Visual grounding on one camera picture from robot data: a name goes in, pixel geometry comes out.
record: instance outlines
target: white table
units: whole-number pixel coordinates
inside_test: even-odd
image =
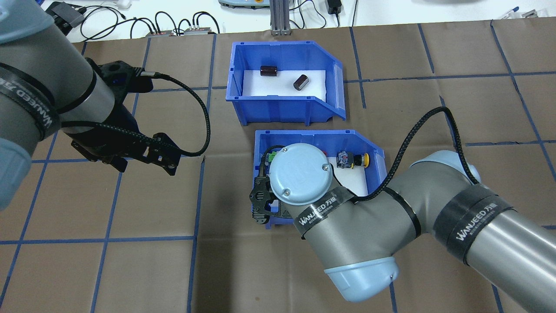
[[[296,0],[290,1],[290,7],[294,6],[292,1]],[[67,2],[83,6],[99,4],[114,6],[110,1],[67,0]],[[52,0],[46,0],[42,7],[46,9],[51,3]],[[227,8],[221,6],[218,0],[134,0],[132,3],[129,9],[121,10],[127,18],[148,17],[154,21],[156,12],[166,11],[177,23],[182,18],[191,20],[191,16],[197,11],[207,11],[217,19],[223,33],[270,29],[270,10],[268,8],[257,10]],[[315,3],[319,12],[326,18],[326,26],[336,27],[335,16],[326,13],[325,0],[315,0]],[[355,0],[342,0],[342,12],[339,14],[341,26],[351,26],[354,5]],[[517,6],[521,13],[531,9],[546,9],[549,16],[556,16],[555,0],[359,0],[355,26],[497,19]],[[302,10],[308,28],[322,26],[324,22],[315,13],[311,3],[304,4]],[[298,10],[291,13],[290,18],[298,24],[301,23]],[[85,23],[83,32],[91,36],[114,23],[115,16],[112,13],[98,11]],[[163,14],[159,14],[158,23],[161,29],[173,28],[170,20]],[[129,22],[118,26],[104,40],[129,38],[131,24],[132,22]],[[208,16],[201,17],[200,24],[201,27],[211,27],[216,31],[213,21]],[[139,22],[134,27],[133,36],[134,38],[143,37],[147,31],[147,27]],[[78,29],[72,30],[68,38],[72,42],[83,40]]]

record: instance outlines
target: robotic arm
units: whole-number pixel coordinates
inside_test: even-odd
[[[265,178],[255,178],[253,213],[272,215],[264,207],[278,199],[280,211],[292,216],[348,301],[364,301],[387,288],[399,274],[392,255],[431,233],[526,310],[555,312],[556,236],[480,184],[462,156],[436,152],[368,199],[336,180],[319,148],[288,145],[270,163],[267,196],[260,187]]]
[[[164,133],[139,132],[123,101],[128,92],[151,91],[151,79],[173,81],[199,102],[207,123],[200,151],[180,150]],[[27,175],[37,143],[60,128],[85,158],[120,172],[133,158],[175,175],[181,155],[201,155],[210,139],[205,105],[189,87],[122,61],[97,66],[35,1],[0,0],[0,210]]]

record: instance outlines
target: blue plastic bin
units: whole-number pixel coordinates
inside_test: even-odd
[[[314,96],[244,96],[244,71],[261,65],[279,71],[325,70],[326,102]],[[234,42],[226,101],[234,104],[241,125],[250,122],[326,122],[346,119],[342,63],[314,41]]]
[[[259,174],[262,154],[268,147],[295,143],[314,145],[329,157],[335,157],[336,153],[342,150],[354,154],[368,153],[371,160],[365,169],[368,193],[373,192],[386,177],[384,151],[355,130],[257,130],[255,131],[253,179]],[[277,212],[277,208],[272,208],[272,211]],[[271,217],[266,228],[270,229],[274,224],[291,224],[292,222],[291,218]]]

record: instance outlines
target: electronic component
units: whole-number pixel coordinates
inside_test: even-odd
[[[353,154],[347,151],[340,151],[336,155],[336,166],[338,168],[353,168],[354,166],[363,165],[365,168],[369,166],[369,154]]]
[[[340,14],[342,12],[341,0],[326,0],[326,9],[328,14]]]
[[[261,65],[261,76],[276,76],[278,75],[278,67]]]
[[[251,8],[251,9],[259,9],[259,8],[267,8],[270,6],[270,0],[219,0],[220,5],[229,8]]]
[[[54,1],[45,12],[54,18],[54,24],[67,36],[73,28],[85,20],[83,16],[85,11],[85,7]]]
[[[294,88],[301,91],[305,85],[309,83],[309,77],[307,75],[301,75],[299,78],[294,82]]]

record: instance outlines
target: power adapter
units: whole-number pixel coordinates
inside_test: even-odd
[[[326,9],[328,14],[335,15],[342,12],[342,1],[341,0],[326,0]]]

